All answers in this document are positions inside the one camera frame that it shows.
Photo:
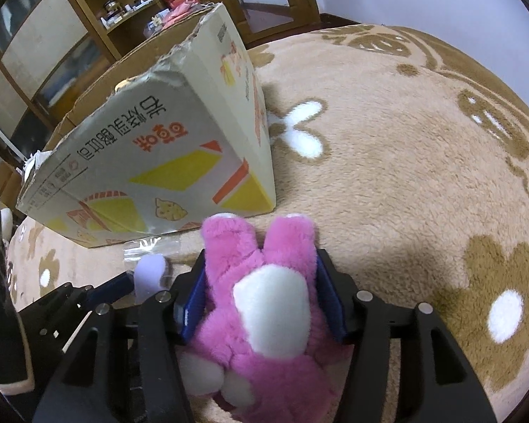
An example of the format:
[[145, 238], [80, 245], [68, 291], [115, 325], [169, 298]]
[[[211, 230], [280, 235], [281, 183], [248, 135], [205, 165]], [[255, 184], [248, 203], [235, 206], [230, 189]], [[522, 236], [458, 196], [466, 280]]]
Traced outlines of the small cluttered side table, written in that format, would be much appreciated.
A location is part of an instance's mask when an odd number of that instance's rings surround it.
[[170, 9], [158, 12], [151, 18], [144, 28], [144, 37], [149, 39], [182, 19], [189, 17], [192, 13], [210, 9], [213, 5], [213, 2], [200, 2], [199, 0], [183, 0], [181, 2], [176, 0]]

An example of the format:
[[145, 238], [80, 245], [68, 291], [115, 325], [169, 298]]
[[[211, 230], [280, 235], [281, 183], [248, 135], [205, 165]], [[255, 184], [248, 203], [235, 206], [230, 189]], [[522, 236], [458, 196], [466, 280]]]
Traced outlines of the pink white plush toy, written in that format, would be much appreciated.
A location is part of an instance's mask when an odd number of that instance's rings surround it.
[[314, 222], [277, 217], [259, 243], [246, 219], [217, 214], [201, 236], [208, 307], [178, 355], [186, 393], [240, 422], [321, 421], [352, 350], [318, 303]]

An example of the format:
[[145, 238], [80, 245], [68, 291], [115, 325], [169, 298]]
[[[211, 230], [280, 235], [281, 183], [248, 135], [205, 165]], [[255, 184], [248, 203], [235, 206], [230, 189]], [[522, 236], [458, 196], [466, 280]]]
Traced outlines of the cardboard storage box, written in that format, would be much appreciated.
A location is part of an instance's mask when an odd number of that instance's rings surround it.
[[276, 204], [263, 90], [225, 5], [116, 62], [75, 102], [17, 207], [88, 248]]

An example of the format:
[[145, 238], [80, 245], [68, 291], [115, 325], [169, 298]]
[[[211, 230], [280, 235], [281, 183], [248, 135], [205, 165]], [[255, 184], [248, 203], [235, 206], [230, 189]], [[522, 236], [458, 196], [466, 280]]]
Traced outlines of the lavender packaged plush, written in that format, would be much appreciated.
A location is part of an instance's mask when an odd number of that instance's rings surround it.
[[128, 241], [124, 245], [124, 267], [133, 274], [137, 305], [171, 287], [183, 271], [181, 264], [175, 261], [179, 256], [180, 242], [167, 236]]

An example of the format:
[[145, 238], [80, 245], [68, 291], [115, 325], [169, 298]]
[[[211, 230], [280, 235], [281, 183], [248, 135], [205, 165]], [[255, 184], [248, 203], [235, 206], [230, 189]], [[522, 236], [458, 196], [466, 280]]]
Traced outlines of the wooden wardrobe cabinet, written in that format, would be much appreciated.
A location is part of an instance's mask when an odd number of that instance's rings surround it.
[[114, 59], [76, 0], [0, 5], [0, 156], [43, 149], [57, 124]]

